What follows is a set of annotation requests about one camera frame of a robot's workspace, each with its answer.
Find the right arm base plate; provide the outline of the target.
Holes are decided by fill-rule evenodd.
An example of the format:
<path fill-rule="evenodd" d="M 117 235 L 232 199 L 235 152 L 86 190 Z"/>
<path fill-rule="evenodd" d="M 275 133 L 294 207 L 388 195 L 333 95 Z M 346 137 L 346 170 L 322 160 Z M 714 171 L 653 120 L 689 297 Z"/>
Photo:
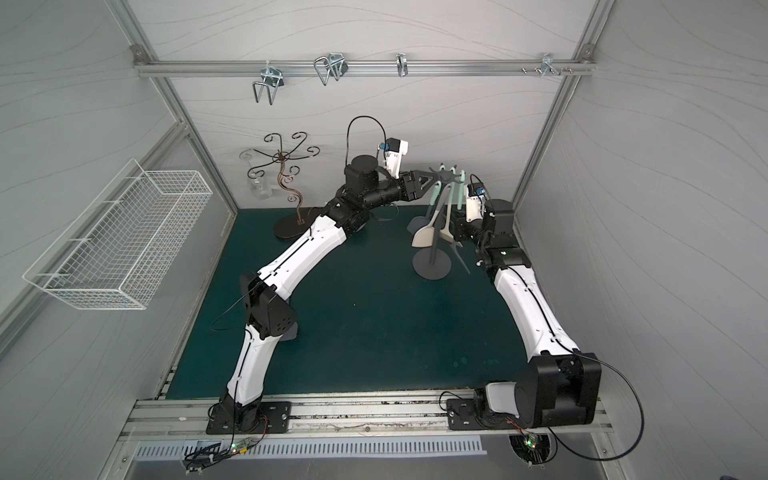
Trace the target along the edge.
<path fill-rule="evenodd" d="M 444 409 L 451 431 L 523 431 L 511 415 L 479 409 L 474 400 L 450 398 Z"/>

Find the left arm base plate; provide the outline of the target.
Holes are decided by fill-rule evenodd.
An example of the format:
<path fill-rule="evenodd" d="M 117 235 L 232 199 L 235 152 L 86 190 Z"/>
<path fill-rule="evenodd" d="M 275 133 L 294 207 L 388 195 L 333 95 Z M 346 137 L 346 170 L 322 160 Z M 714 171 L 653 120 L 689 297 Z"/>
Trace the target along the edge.
<path fill-rule="evenodd" d="M 232 410 L 217 402 L 208 410 L 208 435 L 284 434 L 288 431 L 292 403 L 288 401 L 261 402 L 255 408 Z"/>

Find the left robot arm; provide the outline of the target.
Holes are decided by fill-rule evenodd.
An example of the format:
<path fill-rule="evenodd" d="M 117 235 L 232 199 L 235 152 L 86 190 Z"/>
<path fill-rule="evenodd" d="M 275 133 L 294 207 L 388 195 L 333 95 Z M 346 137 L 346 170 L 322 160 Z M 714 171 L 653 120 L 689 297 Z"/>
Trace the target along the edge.
<path fill-rule="evenodd" d="M 251 430 L 260 419 L 265 376 L 277 344 L 296 323 L 289 299 L 301 280 L 359 232 L 373 209 L 418 200 L 435 184 L 446 187 L 460 178 L 449 169 L 393 174 L 370 155 L 355 157 L 344 175 L 345 183 L 292 245 L 256 274 L 241 277 L 244 341 L 232 377 L 211 410 L 213 420 L 231 424 L 230 431 Z"/>

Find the cream spatula grey handle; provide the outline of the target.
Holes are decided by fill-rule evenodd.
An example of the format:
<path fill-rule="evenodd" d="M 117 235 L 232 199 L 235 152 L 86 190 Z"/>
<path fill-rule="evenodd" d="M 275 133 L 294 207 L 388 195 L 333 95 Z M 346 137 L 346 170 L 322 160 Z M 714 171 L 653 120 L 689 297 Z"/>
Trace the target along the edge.
<path fill-rule="evenodd" d="M 433 244 L 435 225 L 442 209 L 450 202 L 453 193 L 453 184 L 445 187 L 436 204 L 431 220 L 415 232 L 411 246 L 414 248 L 427 248 Z"/>

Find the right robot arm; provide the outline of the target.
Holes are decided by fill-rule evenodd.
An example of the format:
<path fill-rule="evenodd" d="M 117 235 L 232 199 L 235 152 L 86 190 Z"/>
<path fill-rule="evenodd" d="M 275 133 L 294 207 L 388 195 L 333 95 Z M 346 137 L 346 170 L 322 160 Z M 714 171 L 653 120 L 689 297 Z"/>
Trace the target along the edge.
<path fill-rule="evenodd" d="M 591 423 L 602 368 L 595 355 L 583 353 L 567 335 L 547 303 L 515 237 L 511 203 L 475 195 L 465 207 L 452 217 L 451 226 L 459 239 L 475 244 L 477 266 L 509 308 L 527 358 L 517 379 L 490 382 L 475 391 L 476 422 L 482 429 Z"/>

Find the grey spatula green handle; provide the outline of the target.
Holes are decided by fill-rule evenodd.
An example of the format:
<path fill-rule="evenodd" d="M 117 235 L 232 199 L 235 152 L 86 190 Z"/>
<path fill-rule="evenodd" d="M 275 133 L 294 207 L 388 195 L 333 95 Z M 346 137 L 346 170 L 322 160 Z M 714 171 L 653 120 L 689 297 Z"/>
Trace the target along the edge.
<path fill-rule="evenodd" d="M 407 226 L 407 230 L 411 234 L 415 234 L 419 229 L 423 228 L 429 223 L 429 221 L 432 218 L 436 202 L 440 196 L 441 189 L 442 189 L 442 182 L 437 181 L 431 189 L 430 201 L 426 210 L 426 214 L 423 216 L 415 216 Z"/>
<path fill-rule="evenodd" d="M 298 330 L 299 325 L 297 323 L 293 323 L 291 327 L 281 336 L 280 341 L 287 342 L 296 339 L 298 336 Z"/>

